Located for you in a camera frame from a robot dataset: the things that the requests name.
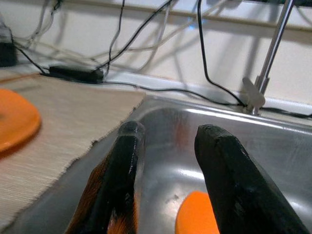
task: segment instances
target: placemat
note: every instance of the placemat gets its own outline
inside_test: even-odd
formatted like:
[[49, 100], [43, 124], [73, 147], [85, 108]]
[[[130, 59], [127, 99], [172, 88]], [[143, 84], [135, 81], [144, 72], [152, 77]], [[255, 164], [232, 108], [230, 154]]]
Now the placemat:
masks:
[[36, 136], [0, 158], [0, 231], [38, 199], [73, 160], [83, 156], [93, 140], [115, 129], [145, 97], [141, 92], [109, 90], [39, 75], [10, 79], [1, 82], [0, 88], [24, 96], [42, 117]]

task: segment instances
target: white wall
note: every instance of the white wall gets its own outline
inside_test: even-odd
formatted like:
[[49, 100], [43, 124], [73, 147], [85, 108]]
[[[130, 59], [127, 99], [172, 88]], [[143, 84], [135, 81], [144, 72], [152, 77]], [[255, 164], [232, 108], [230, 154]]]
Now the white wall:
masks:
[[[13, 34], [22, 37], [35, 29], [42, 3], [42, 0], [0, 0], [0, 11]], [[149, 14], [144, 11], [125, 11], [117, 48], [128, 40]], [[86, 56], [106, 51], [116, 31], [118, 15], [119, 10], [116, 8], [65, 3], [41, 41]], [[153, 44], [163, 16], [158, 16], [144, 29], [133, 44], [134, 47]], [[170, 15], [165, 34], [186, 20], [187, 17]], [[244, 76], [254, 80], [259, 75], [273, 31], [269, 27], [207, 20], [204, 33], [211, 78], [231, 90], [242, 90], [241, 80]], [[140, 67], [149, 54], [127, 53], [115, 64]], [[312, 104], [311, 64], [312, 32], [286, 30], [271, 69], [266, 96]], [[196, 24], [161, 46], [149, 66], [140, 73], [208, 85], [203, 73]]]

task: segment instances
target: stainless steel sink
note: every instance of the stainless steel sink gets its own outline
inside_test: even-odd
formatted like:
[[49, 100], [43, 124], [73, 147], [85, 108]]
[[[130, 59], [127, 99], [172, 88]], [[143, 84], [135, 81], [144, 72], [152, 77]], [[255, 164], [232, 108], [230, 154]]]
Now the stainless steel sink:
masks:
[[[201, 124], [218, 125], [237, 136], [312, 232], [312, 127], [156, 97], [146, 98], [129, 119], [146, 128], [139, 233], [173, 234], [183, 199], [191, 191], [206, 191], [194, 153]], [[115, 137], [114, 131], [92, 147], [4, 233], [63, 233], [90, 172]]]

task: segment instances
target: orange object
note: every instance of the orange object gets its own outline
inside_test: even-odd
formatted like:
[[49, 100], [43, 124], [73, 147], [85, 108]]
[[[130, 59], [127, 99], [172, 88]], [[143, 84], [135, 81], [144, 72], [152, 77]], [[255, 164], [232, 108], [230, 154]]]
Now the orange object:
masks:
[[194, 191], [184, 199], [176, 217], [175, 234], [219, 234], [207, 193]]
[[0, 89], [0, 152], [29, 139], [40, 124], [34, 105], [11, 90]]

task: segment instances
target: black power brick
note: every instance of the black power brick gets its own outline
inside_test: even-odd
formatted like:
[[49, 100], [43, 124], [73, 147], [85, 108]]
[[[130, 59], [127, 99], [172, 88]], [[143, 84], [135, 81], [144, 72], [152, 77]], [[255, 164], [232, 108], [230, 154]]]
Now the black power brick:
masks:
[[79, 83], [103, 83], [103, 71], [100, 69], [94, 70], [74, 65], [55, 65], [49, 67], [49, 72], [42, 75]]
[[0, 67], [15, 66], [17, 61], [11, 30], [0, 25]]

